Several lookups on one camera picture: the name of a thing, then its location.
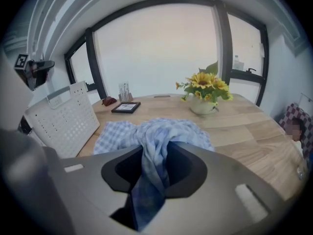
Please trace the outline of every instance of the black hair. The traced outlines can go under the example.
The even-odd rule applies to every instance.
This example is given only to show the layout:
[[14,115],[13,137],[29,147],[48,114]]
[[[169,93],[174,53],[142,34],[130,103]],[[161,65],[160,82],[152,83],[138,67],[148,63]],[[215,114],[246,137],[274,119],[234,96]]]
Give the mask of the black hair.
[[295,117],[292,119],[292,124],[299,125],[300,131],[301,131],[300,141],[302,142],[304,133],[306,131],[303,120]]

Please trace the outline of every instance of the blue and white plaid shirt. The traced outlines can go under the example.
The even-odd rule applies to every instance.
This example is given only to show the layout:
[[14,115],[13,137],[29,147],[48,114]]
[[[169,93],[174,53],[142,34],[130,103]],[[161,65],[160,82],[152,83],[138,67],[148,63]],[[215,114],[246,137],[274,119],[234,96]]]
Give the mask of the blue and white plaid shirt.
[[142,231],[164,204],[165,189],[169,186],[165,167],[169,141],[214,151],[209,135],[195,123],[167,118],[156,118],[139,126],[128,121],[107,122],[95,143],[94,154],[143,146],[142,174],[132,189],[138,231]]

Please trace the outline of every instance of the wooden table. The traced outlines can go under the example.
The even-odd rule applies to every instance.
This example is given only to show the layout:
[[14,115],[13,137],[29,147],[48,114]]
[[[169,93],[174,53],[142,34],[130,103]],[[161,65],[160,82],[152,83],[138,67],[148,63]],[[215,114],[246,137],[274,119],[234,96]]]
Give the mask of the wooden table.
[[296,172],[304,166],[291,140],[259,107],[235,94],[233,101],[219,101],[219,112],[198,116],[188,102],[178,96],[137,98],[141,105],[133,114],[111,113],[119,102],[108,107],[99,101],[93,109],[100,127],[83,147],[78,157],[90,156],[107,121],[130,121],[139,125],[153,118],[189,119],[208,132],[216,151],[232,157],[270,183],[287,200],[303,187]]

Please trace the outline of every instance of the potted flower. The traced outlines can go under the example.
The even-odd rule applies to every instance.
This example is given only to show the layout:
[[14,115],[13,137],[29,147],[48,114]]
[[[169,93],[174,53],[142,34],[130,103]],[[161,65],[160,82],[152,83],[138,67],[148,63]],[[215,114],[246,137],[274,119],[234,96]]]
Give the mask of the potted flower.
[[233,95],[229,92],[229,86],[216,77],[218,63],[209,65],[205,70],[199,69],[199,73],[186,78],[187,83],[176,82],[176,89],[184,88],[186,95],[181,99],[186,101],[189,94],[193,94],[190,109],[199,115],[210,114],[218,105],[218,98],[232,100]]

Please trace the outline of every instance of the checkered cloth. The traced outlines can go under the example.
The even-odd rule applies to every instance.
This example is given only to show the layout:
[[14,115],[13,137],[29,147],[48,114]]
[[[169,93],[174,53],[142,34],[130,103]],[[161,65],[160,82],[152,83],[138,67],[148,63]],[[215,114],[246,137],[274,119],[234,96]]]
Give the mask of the checkered cloth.
[[306,131],[302,140],[303,157],[307,158],[309,154],[313,153],[313,121],[312,118],[306,114],[301,108],[295,104],[291,104],[287,107],[287,112],[284,117],[279,120],[279,125],[285,129],[286,124],[293,118],[299,118],[303,120]]
[[141,231],[164,204],[169,187],[166,171],[167,144],[181,141],[214,151],[209,135],[188,120],[157,118],[136,126],[128,121],[108,122],[93,153],[100,154],[134,145],[143,146],[142,173],[132,189],[134,220]]

